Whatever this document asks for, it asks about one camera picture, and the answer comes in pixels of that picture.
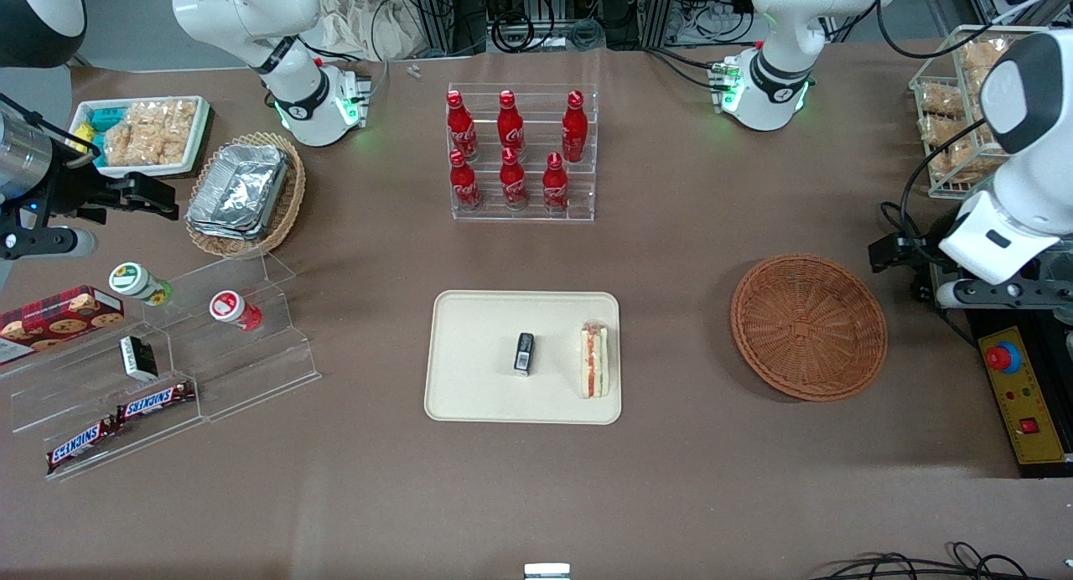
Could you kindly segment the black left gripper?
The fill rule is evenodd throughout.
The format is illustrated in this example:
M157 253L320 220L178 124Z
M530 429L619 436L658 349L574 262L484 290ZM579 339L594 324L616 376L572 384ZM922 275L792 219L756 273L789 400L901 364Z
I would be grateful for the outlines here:
M939 286L958 278L958 266L939 249L950 228L951 225L931 225L922 236L913 239L903 233L890 233L885 241L874 241L868 247L871 272L882 273L892 267L910 264L913 271L910 298L918 303L940 306Z

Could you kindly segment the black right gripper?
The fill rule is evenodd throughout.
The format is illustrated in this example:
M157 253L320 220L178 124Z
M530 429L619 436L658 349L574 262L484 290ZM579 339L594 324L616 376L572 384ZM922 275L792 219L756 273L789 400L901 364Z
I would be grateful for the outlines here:
M111 210L143 212L177 221L178 206L175 188L143 173L124 175L124 195L119 183L97 172L95 164L85 163L70 167L80 159L72 149L54 148L49 172L35 187L35 213L46 224L53 217L64 215L104 225Z

